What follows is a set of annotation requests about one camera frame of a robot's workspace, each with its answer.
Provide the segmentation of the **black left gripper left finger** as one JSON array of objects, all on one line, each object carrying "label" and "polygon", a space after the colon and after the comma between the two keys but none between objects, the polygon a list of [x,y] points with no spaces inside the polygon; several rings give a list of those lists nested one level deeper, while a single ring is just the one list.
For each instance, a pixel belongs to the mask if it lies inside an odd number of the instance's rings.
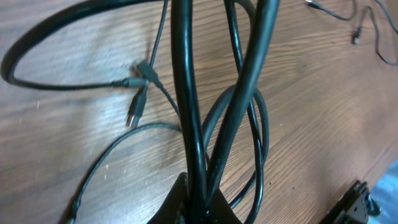
[{"label": "black left gripper left finger", "polygon": [[170,192],[148,224],[185,223],[185,201],[187,197],[187,173],[178,175]]}]

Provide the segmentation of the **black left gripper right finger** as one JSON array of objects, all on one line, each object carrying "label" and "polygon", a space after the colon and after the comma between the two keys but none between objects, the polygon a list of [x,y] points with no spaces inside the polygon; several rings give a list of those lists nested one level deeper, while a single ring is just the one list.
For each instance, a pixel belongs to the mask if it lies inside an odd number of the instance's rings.
[{"label": "black left gripper right finger", "polygon": [[206,214],[206,222],[210,224],[241,224],[220,189],[216,190],[213,195]]}]

